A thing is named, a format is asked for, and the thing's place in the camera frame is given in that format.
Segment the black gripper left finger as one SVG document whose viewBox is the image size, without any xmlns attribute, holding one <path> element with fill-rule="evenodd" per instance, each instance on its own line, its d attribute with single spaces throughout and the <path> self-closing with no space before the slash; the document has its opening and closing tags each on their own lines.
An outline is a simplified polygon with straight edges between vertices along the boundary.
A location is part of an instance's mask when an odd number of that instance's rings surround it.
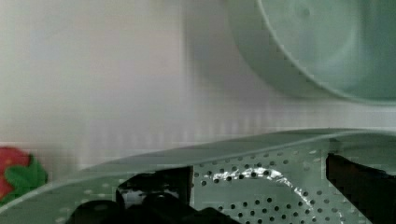
<svg viewBox="0 0 396 224">
<path fill-rule="evenodd" d="M 66 224 L 240 224 L 220 211 L 190 206 L 193 168 L 134 175 L 115 190 L 116 199 L 79 205 Z"/>
</svg>

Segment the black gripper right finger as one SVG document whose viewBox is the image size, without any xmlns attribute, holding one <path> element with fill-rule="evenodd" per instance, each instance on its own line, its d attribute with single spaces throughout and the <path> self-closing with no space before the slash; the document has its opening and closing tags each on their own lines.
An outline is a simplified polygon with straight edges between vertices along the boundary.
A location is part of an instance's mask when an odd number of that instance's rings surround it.
<svg viewBox="0 0 396 224">
<path fill-rule="evenodd" d="M 373 224 L 395 224 L 395 176 L 329 153 L 326 178 Z"/>
</svg>

